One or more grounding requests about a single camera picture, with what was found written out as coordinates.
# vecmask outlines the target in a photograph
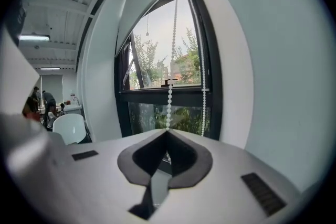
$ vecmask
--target black window frame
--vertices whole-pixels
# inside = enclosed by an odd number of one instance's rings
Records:
[[[159,2],[155,4],[156,8],[160,7]],[[204,50],[205,71],[207,73],[205,77],[207,88],[206,107],[211,108],[210,131],[207,137],[219,140],[222,129],[223,86],[215,30],[204,1],[188,0],[188,2],[193,16],[197,42],[200,44],[200,39],[202,39]],[[199,31],[196,27],[196,20],[199,24]],[[131,46],[131,35],[126,41],[127,48]],[[167,87],[123,90],[123,79],[128,67],[129,49],[123,48],[114,62],[114,91],[122,137],[133,135],[129,111],[130,102],[167,105]],[[127,89],[129,89],[129,82],[125,82],[125,85],[127,84]],[[174,87],[172,105],[203,107],[202,84],[199,86]],[[168,173],[171,171],[167,161],[163,161],[159,168]]]

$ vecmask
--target ceiling light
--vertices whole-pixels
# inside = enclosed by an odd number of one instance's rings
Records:
[[[48,36],[43,35],[20,35],[20,40],[50,41]]]
[[[41,70],[60,70],[59,67],[41,67]]]

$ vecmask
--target background window blind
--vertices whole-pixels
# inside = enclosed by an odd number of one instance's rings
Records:
[[[50,92],[54,96],[56,104],[63,103],[63,75],[42,75],[42,91]]]

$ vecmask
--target overcast sky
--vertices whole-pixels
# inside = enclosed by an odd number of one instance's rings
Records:
[[[135,35],[141,35],[141,41],[145,42],[149,39],[155,44],[158,42],[154,62],[167,58],[164,61],[166,66],[169,65],[172,53],[173,24],[175,2],[172,1],[155,11],[151,12],[148,18],[147,33],[147,16],[143,17],[135,26],[133,32]],[[176,24],[176,46],[181,46],[183,54],[186,54],[186,48],[182,43],[182,37],[188,44],[186,29],[192,28],[195,33],[193,17],[189,7],[188,0],[177,1],[177,24]]]

